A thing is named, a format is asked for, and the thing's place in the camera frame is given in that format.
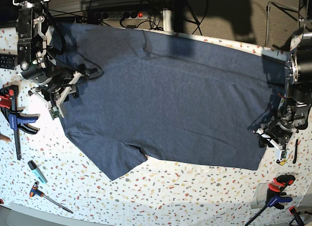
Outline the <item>person's hand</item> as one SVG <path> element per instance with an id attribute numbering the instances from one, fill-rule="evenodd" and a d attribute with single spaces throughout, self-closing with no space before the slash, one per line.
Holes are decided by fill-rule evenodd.
<path id="1" fill-rule="evenodd" d="M 11 139 L 3 134 L 0 134 L 0 140 L 5 142 L 11 142 Z"/>

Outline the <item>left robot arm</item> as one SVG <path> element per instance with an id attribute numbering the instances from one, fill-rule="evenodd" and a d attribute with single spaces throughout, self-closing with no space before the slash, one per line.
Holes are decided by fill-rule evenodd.
<path id="1" fill-rule="evenodd" d="M 284 165 L 290 157 L 289 144 L 293 135 L 308 127 L 312 107 L 312 32 L 306 25 L 312 21 L 312 0 L 301 0 L 299 29 L 290 42 L 290 52 L 285 63 L 285 89 L 277 112 L 254 133 L 258 135 L 260 148 L 275 148 L 276 163 Z"/>

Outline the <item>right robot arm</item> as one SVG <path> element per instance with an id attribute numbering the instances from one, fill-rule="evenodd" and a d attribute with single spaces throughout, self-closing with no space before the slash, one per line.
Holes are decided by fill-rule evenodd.
<path id="1" fill-rule="evenodd" d="M 20 7 L 16 32 L 21 75 L 36 84 L 31 94 L 46 103 L 55 119 L 65 116 L 63 103 L 77 94 L 77 85 L 87 82 L 90 74 L 62 62 L 57 65 L 56 56 L 65 52 L 66 42 L 44 5 L 48 1 L 13 0 L 13 5 Z"/>

